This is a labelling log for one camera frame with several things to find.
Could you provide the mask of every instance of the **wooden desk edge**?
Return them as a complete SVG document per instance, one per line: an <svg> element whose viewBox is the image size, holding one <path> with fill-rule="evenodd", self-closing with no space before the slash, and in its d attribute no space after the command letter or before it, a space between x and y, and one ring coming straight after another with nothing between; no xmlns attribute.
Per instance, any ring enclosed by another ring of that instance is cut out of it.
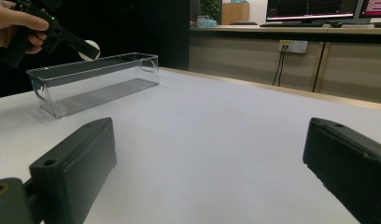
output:
<svg viewBox="0 0 381 224"><path fill-rule="evenodd" d="M240 84L240 85L253 86L253 87L266 89L266 90L270 90L270 91L280 91L280 92L284 92L284 93L288 93L288 94L299 95L299 96L303 96L303 97L319 99L319 100L324 100L324 101L329 101L329 102L335 102L335 103L339 103L339 104L356 105L356 106L381 110L381 104L374 103L374 102L350 99L350 98L345 98L345 97L340 97L340 96L326 95L326 94L310 92L310 91L298 91L298 90L293 90L293 89L288 89L288 88L283 88L283 87L270 86L270 85L265 85L265 84L261 84L261 83L243 81L243 80L227 78L227 77L216 77L216 76L212 76L212 75L193 73L193 72L189 72L189 71L177 70L177 69L166 68L166 67L160 67L160 69L168 71L168 72L179 73L182 75L188 75L188 76L194 76L194 77L205 77L205 78L210 78L210 79L215 79L215 80L232 82L232 83Z"/></svg>

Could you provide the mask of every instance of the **monitor screen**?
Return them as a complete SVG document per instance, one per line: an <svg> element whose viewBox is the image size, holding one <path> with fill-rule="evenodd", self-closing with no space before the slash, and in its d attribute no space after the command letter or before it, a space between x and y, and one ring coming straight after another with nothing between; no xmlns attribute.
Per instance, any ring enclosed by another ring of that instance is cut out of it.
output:
<svg viewBox="0 0 381 224"><path fill-rule="evenodd" d="M361 18L381 18L381 0L365 0L360 12Z"/></svg>
<svg viewBox="0 0 381 224"><path fill-rule="evenodd" d="M352 19L359 0L268 0L266 21Z"/></svg>

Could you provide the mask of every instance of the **green plant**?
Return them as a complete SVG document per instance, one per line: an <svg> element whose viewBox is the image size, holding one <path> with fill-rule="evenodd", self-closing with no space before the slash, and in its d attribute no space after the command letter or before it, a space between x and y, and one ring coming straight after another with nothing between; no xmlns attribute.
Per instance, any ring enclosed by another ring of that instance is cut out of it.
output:
<svg viewBox="0 0 381 224"><path fill-rule="evenodd" d="M200 8L203 16L209 16L210 19L217 20L219 5L217 0L201 0Z"/></svg>

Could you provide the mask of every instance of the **power outlet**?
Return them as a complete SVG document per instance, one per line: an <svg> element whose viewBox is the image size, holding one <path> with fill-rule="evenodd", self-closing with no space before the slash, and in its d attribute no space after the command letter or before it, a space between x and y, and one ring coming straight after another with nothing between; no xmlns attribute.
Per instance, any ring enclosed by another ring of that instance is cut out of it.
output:
<svg viewBox="0 0 381 224"><path fill-rule="evenodd" d="M306 53L307 51L307 41L294 40L292 41L292 52L293 53Z"/></svg>
<svg viewBox="0 0 381 224"><path fill-rule="evenodd" d="M283 46L287 46L286 52L292 52L292 40L280 40L278 51L283 50Z"/></svg>

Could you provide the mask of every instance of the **computer mouse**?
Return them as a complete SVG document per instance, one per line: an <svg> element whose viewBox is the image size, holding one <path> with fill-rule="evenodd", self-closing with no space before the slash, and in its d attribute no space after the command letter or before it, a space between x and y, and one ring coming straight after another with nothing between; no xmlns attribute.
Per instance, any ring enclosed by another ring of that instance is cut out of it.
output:
<svg viewBox="0 0 381 224"><path fill-rule="evenodd" d="M334 21L331 23L331 27L332 28L341 28L342 27L342 23L340 21Z"/></svg>

